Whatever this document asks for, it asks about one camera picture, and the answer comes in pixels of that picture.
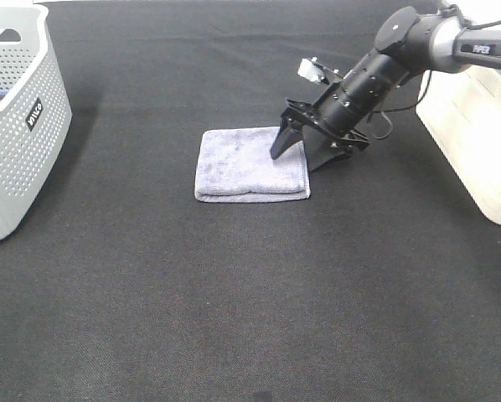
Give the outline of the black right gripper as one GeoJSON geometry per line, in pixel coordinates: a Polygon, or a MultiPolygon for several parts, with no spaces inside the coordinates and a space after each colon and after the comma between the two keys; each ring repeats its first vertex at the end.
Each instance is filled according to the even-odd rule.
{"type": "Polygon", "coordinates": [[[350,146],[364,150],[369,145],[367,136],[354,129],[361,120],[362,116],[353,113],[343,102],[333,103],[332,113],[325,114],[315,105],[287,100],[287,108],[281,114],[281,129],[271,145],[270,156],[278,159],[303,139],[310,172],[334,159],[349,159],[353,154],[350,146]],[[303,136],[305,126],[319,133],[303,136]]]}

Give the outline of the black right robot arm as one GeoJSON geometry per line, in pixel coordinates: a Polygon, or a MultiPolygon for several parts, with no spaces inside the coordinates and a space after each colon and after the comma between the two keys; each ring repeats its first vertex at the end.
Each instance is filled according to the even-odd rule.
{"type": "Polygon", "coordinates": [[[389,115],[381,105],[394,88],[424,72],[457,74],[472,65],[501,70],[498,23],[474,25],[456,5],[433,14],[401,8],[388,17],[371,50],[345,75],[316,59],[302,60],[298,74],[327,89],[313,103],[287,101],[270,156],[278,159],[302,142],[311,171],[333,159],[347,159],[369,145],[356,126],[375,114],[389,115]]]}

